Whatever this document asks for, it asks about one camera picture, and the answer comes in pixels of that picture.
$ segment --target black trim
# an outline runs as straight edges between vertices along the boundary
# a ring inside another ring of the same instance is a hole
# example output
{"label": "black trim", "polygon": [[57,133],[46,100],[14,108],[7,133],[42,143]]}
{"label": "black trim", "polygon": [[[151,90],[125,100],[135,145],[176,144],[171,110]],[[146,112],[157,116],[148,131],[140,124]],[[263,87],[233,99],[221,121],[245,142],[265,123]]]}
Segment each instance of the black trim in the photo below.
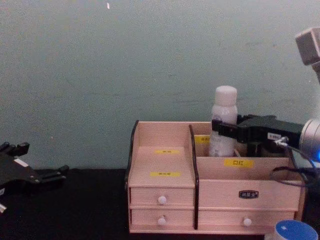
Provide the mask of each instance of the black trim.
{"label": "black trim", "polygon": [[130,151],[129,151],[129,159],[128,159],[128,165],[126,167],[125,175],[124,175],[124,196],[125,196],[125,209],[126,209],[126,217],[127,217],[127,230],[129,232],[129,202],[128,202],[128,180],[129,180],[129,172],[131,170],[131,163],[132,163],[132,154],[134,150],[134,138],[135,138],[135,132],[137,125],[139,123],[139,120],[135,121],[135,124],[133,126],[132,132],[131,132],[131,139],[130,139]]}
{"label": "black trim", "polygon": [[195,135],[192,126],[189,125],[191,134],[191,145],[192,145],[192,162],[195,177],[195,193],[194,193],[194,229],[198,229],[198,216],[199,216],[199,174],[197,168],[196,159],[196,146],[195,146]]}

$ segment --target wooden drawer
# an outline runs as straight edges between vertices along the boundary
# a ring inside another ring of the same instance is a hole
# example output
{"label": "wooden drawer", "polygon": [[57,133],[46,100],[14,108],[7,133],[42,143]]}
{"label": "wooden drawer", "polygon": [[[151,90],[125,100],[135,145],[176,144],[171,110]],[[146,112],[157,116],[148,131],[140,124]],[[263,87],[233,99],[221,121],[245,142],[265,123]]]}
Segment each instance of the wooden drawer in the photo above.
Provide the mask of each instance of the wooden drawer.
{"label": "wooden drawer", "polygon": [[[258,192],[258,198],[243,199],[240,191]],[[297,211],[301,188],[271,180],[201,179],[199,207],[287,209]]]}
{"label": "wooden drawer", "polygon": [[191,188],[131,188],[132,205],[192,207],[194,199],[194,190]]}
{"label": "wooden drawer", "polygon": [[294,212],[286,211],[199,211],[199,226],[224,225],[245,226],[244,219],[250,219],[250,226],[275,226],[282,220],[294,219]]}
{"label": "wooden drawer", "polygon": [[[131,221],[133,225],[150,226],[193,226],[193,210],[159,210],[159,209],[132,209]],[[159,225],[158,220],[164,216],[165,224]]]}

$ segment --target white bottle cap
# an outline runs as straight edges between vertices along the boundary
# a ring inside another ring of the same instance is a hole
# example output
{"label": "white bottle cap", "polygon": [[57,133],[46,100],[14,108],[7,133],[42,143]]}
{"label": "white bottle cap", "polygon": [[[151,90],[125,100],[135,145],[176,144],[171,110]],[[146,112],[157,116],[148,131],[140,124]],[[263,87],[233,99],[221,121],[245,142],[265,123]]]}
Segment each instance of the white bottle cap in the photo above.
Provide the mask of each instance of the white bottle cap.
{"label": "white bottle cap", "polygon": [[237,89],[233,86],[219,86],[215,90],[215,104],[223,107],[236,105]]}

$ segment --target silver cylinder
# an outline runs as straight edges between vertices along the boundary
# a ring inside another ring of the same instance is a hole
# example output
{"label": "silver cylinder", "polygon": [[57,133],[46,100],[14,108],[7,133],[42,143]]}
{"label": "silver cylinder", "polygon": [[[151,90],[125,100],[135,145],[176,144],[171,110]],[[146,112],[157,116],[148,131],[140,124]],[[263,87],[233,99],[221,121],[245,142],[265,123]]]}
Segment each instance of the silver cylinder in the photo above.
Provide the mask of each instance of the silver cylinder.
{"label": "silver cylinder", "polygon": [[312,160],[320,162],[320,121],[310,119],[304,125],[300,141],[299,149],[310,156]]}

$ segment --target yellow label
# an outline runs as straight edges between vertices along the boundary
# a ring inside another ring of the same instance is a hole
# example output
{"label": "yellow label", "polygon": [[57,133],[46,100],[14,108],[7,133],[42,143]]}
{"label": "yellow label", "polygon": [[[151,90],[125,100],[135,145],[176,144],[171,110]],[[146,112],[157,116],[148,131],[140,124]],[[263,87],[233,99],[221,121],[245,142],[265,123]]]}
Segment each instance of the yellow label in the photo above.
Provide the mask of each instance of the yellow label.
{"label": "yellow label", "polygon": [[209,144],[210,143],[210,135],[195,135],[194,141],[196,144]]}
{"label": "yellow label", "polygon": [[224,159],[225,167],[236,167],[236,168],[249,168],[252,169],[254,167],[254,160],[247,160],[241,158],[226,158]]}
{"label": "yellow label", "polygon": [[150,177],[180,177],[180,172],[158,172],[152,171],[150,172]]}
{"label": "yellow label", "polygon": [[155,150],[155,154],[179,154],[179,150]]}

